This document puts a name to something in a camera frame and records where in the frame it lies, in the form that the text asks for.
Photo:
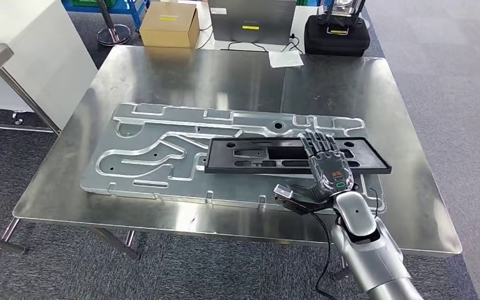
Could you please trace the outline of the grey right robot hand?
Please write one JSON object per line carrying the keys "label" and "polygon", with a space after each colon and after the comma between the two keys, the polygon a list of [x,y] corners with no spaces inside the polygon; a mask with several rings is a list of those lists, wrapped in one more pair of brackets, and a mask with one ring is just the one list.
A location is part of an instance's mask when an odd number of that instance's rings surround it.
{"label": "grey right robot hand", "polygon": [[335,194],[353,189],[354,176],[333,135],[306,129],[298,137],[315,181],[309,192],[313,201],[324,203]]}

